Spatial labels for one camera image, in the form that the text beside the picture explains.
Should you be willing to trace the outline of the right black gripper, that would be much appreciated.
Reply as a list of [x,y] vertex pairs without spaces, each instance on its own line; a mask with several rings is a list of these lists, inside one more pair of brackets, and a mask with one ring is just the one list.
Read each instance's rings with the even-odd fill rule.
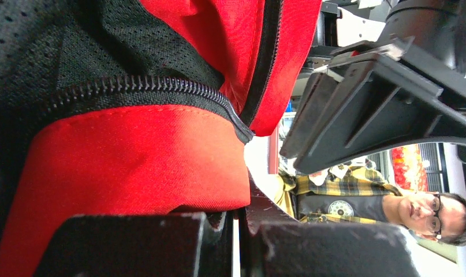
[[414,143],[466,146],[466,1],[400,1],[310,76],[280,149],[301,173]]

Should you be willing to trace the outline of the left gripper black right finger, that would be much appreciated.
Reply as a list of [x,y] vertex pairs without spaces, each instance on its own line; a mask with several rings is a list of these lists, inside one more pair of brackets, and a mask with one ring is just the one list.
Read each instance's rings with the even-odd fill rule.
[[400,227],[301,223],[276,206],[249,173],[239,179],[242,276],[419,276]]

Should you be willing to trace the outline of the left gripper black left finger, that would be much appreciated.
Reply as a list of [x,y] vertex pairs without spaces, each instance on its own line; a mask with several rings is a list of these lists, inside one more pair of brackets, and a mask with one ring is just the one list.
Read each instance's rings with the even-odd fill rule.
[[75,216],[35,276],[230,276],[233,213]]

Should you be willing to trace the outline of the red jacket black lining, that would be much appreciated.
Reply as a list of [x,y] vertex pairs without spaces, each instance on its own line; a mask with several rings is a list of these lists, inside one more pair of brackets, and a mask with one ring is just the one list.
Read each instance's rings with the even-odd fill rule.
[[0,1],[0,276],[75,216],[242,207],[321,1]]

